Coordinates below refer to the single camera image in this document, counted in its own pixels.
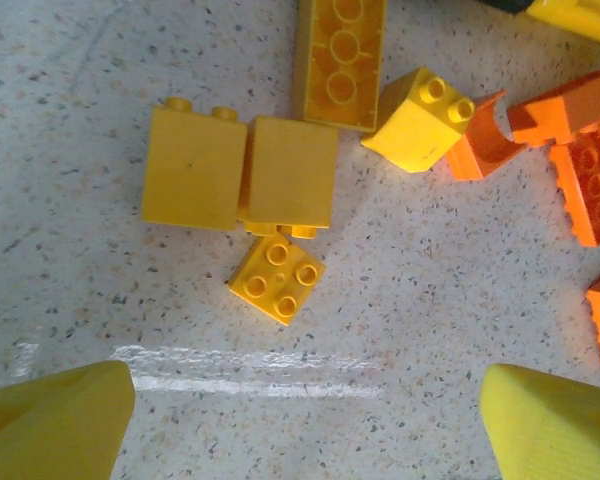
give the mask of terrazzo floor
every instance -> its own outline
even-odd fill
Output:
[[[288,116],[295,2],[0,1],[0,386],[120,358],[114,479],[495,480],[477,409],[511,362],[600,385],[579,246],[546,151],[483,182],[406,174],[343,132],[327,271],[291,327],[225,282],[253,238],[147,225],[153,104]],[[471,0],[390,0],[383,83],[427,65],[504,108],[600,45]]]

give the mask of yellow plastic object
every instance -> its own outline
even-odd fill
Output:
[[[229,289],[283,325],[302,308],[325,266],[280,234],[259,239]]]
[[[1,388],[0,480],[108,479],[134,401],[118,361]]]
[[[296,118],[376,129],[387,0],[300,0],[293,72]]]
[[[142,219],[185,227],[233,230],[237,222],[247,125],[235,110],[212,116],[167,98],[153,110]]]
[[[422,67],[380,95],[378,131],[362,145],[410,173],[431,168],[464,135],[473,102]]]
[[[600,0],[536,0],[527,13],[600,42]]]
[[[502,480],[600,480],[600,388],[492,365],[480,412]]]
[[[239,218],[255,235],[279,227],[313,238],[331,224],[338,130],[259,116],[249,128]]]

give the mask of yellow toy brick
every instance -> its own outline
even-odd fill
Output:
[[[376,129],[387,0],[300,0],[293,72],[296,118]]]
[[[378,131],[362,145],[410,173],[431,168],[464,135],[473,102],[422,67],[380,95]]]
[[[170,97],[153,110],[142,219],[185,227],[232,230],[238,216],[247,125],[235,110],[212,116]]]
[[[600,42],[600,0],[536,0],[527,13]]]
[[[600,388],[492,365],[480,412],[502,480],[600,480]]]
[[[1,388],[0,480],[108,479],[134,401],[118,361]]]
[[[229,289],[289,325],[324,271],[315,257],[276,233],[255,243],[229,280]]]
[[[278,228],[313,238],[328,228],[338,155],[338,130],[259,116],[249,128],[239,218],[256,235]]]

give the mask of floor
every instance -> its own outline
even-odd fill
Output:
[[[225,285],[252,237],[140,220],[152,105],[288,116],[295,13],[0,2],[0,386],[127,361],[114,479],[495,480],[487,365],[600,385],[600,248],[571,235],[546,151],[456,183],[343,132],[333,226],[299,242],[327,272],[289,328]],[[384,83],[427,65],[473,97],[506,87],[501,122],[600,68],[600,45],[471,0],[391,0],[384,53]]]

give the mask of white streak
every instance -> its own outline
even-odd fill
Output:
[[[380,396],[382,390],[352,385],[332,385],[329,383],[287,383],[231,382],[228,380],[177,379],[151,376],[134,376],[136,390],[170,392],[207,392],[242,394],[255,397],[282,398],[366,398]]]
[[[14,364],[13,377],[24,377],[31,372],[31,365],[35,358],[38,356],[38,349],[40,344],[38,343],[19,343],[20,354],[16,356],[16,362]]]
[[[335,369],[379,370],[375,362],[336,355],[309,355],[302,353],[256,352],[235,353],[220,350],[195,350],[189,348],[160,347],[147,350],[139,345],[117,347],[111,358],[122,360],[135,368],[148,368],[165,362],[176,362],[181,367],[208,369]]]

